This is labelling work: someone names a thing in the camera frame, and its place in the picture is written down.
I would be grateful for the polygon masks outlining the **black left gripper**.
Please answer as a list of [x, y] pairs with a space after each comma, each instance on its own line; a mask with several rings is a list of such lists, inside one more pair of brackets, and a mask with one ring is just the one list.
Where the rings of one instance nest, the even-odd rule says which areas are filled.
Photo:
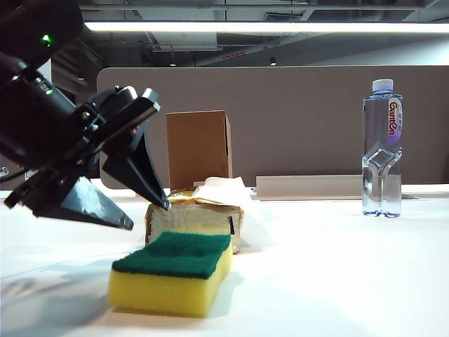
[[145, 125], [159, 111], [156, 93], [117, 87], [72, 104], [57, 89], [6, 90], [3, 153], [32, 176], [5, 199], [36, 217], [132, 230], [134, 222], [87, 178], [104, 152], [103, 171], [152, 204], [170, 202], [150, 156]]

